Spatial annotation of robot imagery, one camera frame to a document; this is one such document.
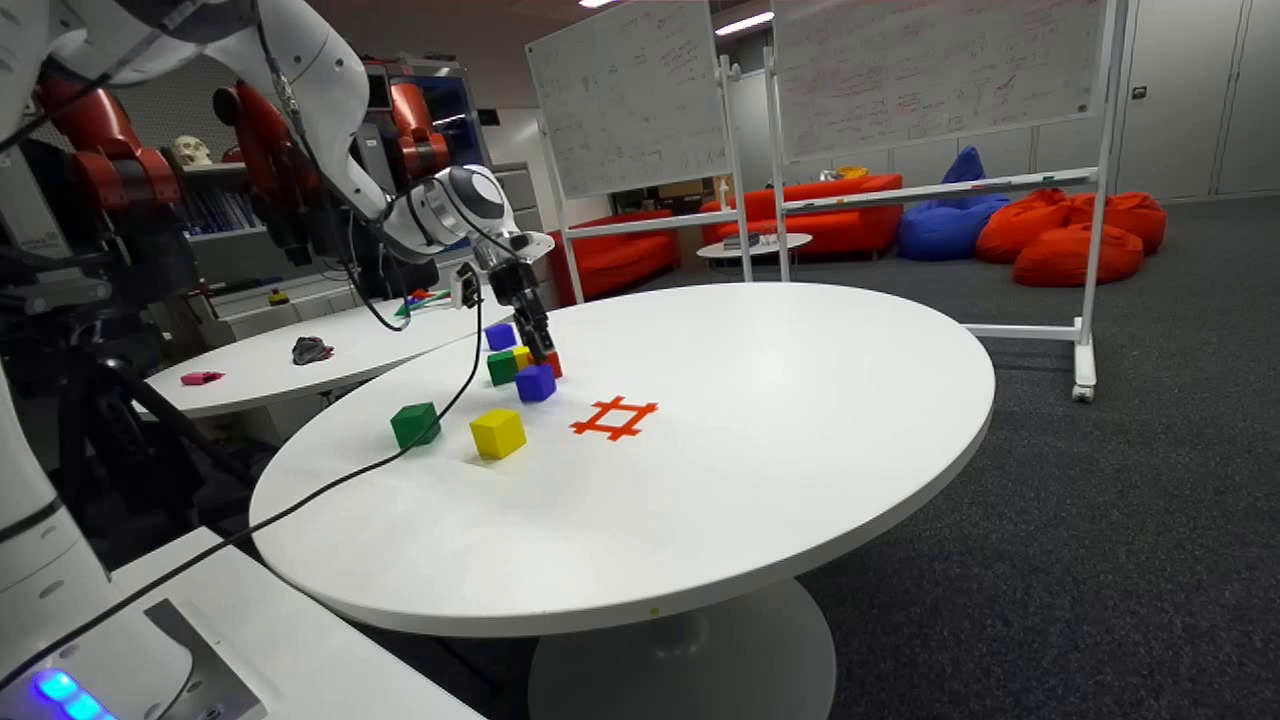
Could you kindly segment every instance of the ceiling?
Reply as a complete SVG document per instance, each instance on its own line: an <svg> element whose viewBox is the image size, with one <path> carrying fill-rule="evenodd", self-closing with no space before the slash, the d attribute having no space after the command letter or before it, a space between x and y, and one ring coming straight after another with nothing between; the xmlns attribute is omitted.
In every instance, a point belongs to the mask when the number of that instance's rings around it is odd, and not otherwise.
<svg viewBox="0 0 1280 720"><path fill-rule="evenodd" d="M765 12L769 0L707 0L714 22ZM525 44L582 22L576 0L312 0L356 52L457 55L471 99L534 107Z"/></svg>

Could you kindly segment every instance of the yellow cube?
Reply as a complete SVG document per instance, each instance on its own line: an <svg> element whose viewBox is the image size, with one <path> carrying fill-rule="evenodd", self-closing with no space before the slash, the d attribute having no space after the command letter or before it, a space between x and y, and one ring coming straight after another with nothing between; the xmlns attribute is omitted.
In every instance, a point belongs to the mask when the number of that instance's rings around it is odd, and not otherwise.
<svg viewBox="0 0 1280 720"><path fill-rule="evenodd" d="M525 447L525 419L513 410L490 410L471 419L471 439L482 461L503 461Z"/></svg>
<svg viewBox="0 0 1280 720"><path fill-rule="evenodd" d="M515 350L515 367L529 367L533 366L533 353L520 345Z"/></svg>

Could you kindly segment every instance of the green cube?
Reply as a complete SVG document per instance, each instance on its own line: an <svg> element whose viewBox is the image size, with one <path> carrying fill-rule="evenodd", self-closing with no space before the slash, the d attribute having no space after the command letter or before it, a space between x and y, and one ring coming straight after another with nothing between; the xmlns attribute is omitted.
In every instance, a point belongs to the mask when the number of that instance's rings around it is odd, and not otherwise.
<svg viewBox="0 0 1280 720"><path fill-rule="evenodd" d="M392 418L392 434L394 434L394 446L406 453L406 447L421 447L421 446L431 446L441 436L441 411L437 406L405 406L394 418Z"/></svg>
<svg viewBox="0 0 1280 720"><path fill-rule="evenodd" d="M490 385L515 385L520 359L515 353L490 353L489 357L489 379Z"/></svg>

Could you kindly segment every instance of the blue light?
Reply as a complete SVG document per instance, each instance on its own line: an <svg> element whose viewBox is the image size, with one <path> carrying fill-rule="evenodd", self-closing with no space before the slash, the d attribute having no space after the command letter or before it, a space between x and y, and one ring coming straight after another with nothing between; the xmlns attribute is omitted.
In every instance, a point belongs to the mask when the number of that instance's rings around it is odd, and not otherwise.
<svg viewBox="0 0 1280 720"><path fill-rule="evenodd" d="M90 697L76 697L70 704L63 704L67 720L101 720L101 704Z"/></svg>
<svg viewBox="0 0 1280 720"><path fill-rule="evenodd" d="M41 694L45 700L63 704L63 700L70 700L80 690L76 690L76 682L70 682L67 673L41 673L41 678L37 678L37 694Z"/></svg>

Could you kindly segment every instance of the ceiling light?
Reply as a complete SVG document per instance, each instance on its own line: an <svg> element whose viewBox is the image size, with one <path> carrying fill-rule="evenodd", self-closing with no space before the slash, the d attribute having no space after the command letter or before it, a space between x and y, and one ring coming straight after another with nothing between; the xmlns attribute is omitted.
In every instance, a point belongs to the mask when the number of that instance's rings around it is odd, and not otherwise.
<svg viewBox="0 0 1280 720"><path fill-rule="evenodd" d="M761 27L761 26L771 26L771 12L720 26L714 38L736 38L736 31L749 31L749 27Z"/></svg>

